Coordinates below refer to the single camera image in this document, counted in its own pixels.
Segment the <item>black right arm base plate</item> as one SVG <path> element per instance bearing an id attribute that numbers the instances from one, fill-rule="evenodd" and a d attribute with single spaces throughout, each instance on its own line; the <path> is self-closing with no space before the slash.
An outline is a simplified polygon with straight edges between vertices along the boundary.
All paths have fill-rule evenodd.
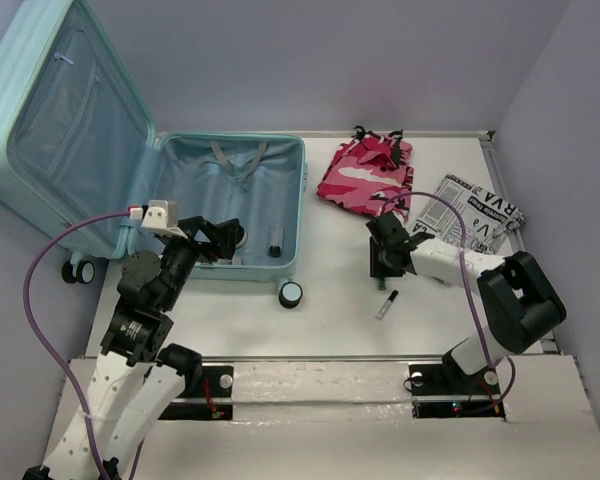
<path id="1" fill-rule="evenodd" d="M 411 364 L 403 388 L 416 419 L 506 418 L 494 369 L 448 377 L 442 363 Z"/>

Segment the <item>newspaper print garment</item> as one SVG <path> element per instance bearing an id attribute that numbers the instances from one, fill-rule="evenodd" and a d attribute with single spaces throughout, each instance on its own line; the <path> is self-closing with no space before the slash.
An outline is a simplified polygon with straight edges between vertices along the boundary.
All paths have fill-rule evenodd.
<path id="1" fill-rule="evenodd" d="M 466 229 L 465 245 L 479 253 L 497 254 L 508 235 L 525 223 L 522 211 L 514 204 L 452 174 L 444 177 L 434 195 L 458 211 Z M 457 216 L 434 199 L 429 200 L 411 231 L 432 234 L 454 246 L 461 240 Z"/>

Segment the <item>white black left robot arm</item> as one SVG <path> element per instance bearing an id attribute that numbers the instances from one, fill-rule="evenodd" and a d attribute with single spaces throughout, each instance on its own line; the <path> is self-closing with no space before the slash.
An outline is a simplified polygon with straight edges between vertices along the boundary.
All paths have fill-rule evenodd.
<path id="1" fill-rule="evenodd" d="M 247 233 L 236 218 L 219 224 L 201 216 L 176 221 L 155 209 L 144 212 L 136 207 L 127 215 L 140 219 L 163 250 L 137 251 L 122 264 L 119 300 L 87 388 L 81 387 L 33 316 L 31 281 L 44 255 L 38 253 L 26 271 L 22 289 L 26 319 L 78 397 L 60 442 L 40 465 L 25 471 L 27 479 L 119 478 L 123 464 L 137 462 L 146 433 L 167 405 L 200 386 L 200 354 L 164 343 L 173 326 L 167 314 L 195 264 L 231 259 Z"/>

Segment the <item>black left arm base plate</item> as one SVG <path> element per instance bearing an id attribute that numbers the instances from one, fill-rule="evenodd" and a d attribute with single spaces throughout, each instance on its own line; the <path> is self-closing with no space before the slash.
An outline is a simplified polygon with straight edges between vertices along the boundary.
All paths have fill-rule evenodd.
<path id="1" fill-rule="evenodd" d="M 160 415 L 162 421 L 230 421 L 233 419 L 234 366 L 204 364 L 195 386 L 187 385 Z"/>

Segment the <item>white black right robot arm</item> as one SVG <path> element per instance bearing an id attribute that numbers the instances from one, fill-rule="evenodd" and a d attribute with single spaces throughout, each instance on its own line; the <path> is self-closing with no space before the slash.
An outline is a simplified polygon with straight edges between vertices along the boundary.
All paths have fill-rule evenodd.
<path id="1" fill-rule="evenodd" d="M 425 380 L 462 392 L 490 361 L 525 352 L 567 317 L 544 271 L 527 252 L 500 256 L 467 251 L 428 233 L 408 233 L 392 213 L 368 221 L 366 227 L 373 277 L 427 276 L 467 287 L 468 298 L 482 303 L 486 323 L 481 331 L 447 351 Z"/>

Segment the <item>clear tube with black cap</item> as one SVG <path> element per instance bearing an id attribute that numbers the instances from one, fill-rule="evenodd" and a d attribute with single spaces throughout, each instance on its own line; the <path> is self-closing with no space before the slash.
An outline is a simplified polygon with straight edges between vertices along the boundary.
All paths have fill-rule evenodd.
<path id="1" fill-rule="evenodd" d="M 385 317 L 386 313 L 388 312 L 388 310 L 390 309 L 390 307 L 392 306 L 392 304 L 394 303 L 394 301 L 398 295 L 399 295 L 398 290 L 393 290 L 390 293 L 388 298 L 385 300 L 385 302 L 382 304 L 382 306 L 378 310 L 377 314 L 375 315 L 375 318 L 377 320 L 379 320 L 379 321 L 383 320 L 383 318 Z"/>

